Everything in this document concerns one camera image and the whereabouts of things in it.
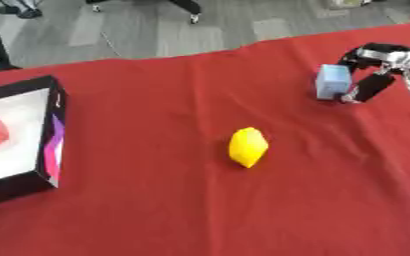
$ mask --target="chair wheel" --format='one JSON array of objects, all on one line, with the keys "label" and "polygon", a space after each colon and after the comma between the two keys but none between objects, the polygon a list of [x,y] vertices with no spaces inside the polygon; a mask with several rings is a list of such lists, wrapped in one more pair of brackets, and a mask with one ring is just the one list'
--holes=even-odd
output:
[{"label": "chair wheel", "polygon": [[193,25],[199,23],[199,20],[200,20],[200,14],[193,14],[190,17],[190,22]]},{"label": "chair wheel", "polygon": [[101,7],[99,5],[93,5],[93,11],[94,12],[101,12]]}]

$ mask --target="cable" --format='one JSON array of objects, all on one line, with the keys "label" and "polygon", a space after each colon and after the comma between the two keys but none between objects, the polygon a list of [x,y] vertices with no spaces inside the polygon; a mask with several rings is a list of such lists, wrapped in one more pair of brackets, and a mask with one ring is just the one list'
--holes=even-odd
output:
[{"label": "cable", "polygon": [[101,36],[104,38],[104,40],[107,42],[107,45],[109,46],[109,48],[113,51],[113,53],[115,53],[116,56],[123,58],[123,56],[121,54],[119,54],[119,52],[116,50],[115,46],[113,45],[113,43],[110,41],[109,37],[107,36],[106,33],[101,31]]}]

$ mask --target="robotic arm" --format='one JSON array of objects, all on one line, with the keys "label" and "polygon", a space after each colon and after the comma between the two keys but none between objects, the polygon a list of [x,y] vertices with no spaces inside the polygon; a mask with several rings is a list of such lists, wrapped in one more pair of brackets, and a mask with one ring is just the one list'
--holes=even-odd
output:
[{"label": "robotic arm", "polygon": [[340,95],[342,103],[365,102],[395,82],[401,75],[410,89],[410,47],[369,43],[346,53],[338,62],[353,74],[357,69],[378,67],[373,74],[359,81],[350,92]]}]

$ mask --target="yellow object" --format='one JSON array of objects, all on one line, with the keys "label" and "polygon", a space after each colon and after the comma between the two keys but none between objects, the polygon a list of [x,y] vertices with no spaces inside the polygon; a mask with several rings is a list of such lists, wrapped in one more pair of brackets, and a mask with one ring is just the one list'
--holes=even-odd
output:
[{"label": "yellow object", "polygon": [[264,155],[269,144],[262,133],[253,127],[241,129],[233,134],[230,141],[230,158],[251,168]]}]

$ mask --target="open box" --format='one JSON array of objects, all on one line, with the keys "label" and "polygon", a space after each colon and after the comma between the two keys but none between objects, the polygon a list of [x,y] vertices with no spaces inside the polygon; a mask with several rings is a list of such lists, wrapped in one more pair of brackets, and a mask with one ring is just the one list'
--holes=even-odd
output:
[{"label": "open box", "polygon": [[66,97],[51,76],[0,86],[0,202],[58,187]]}]

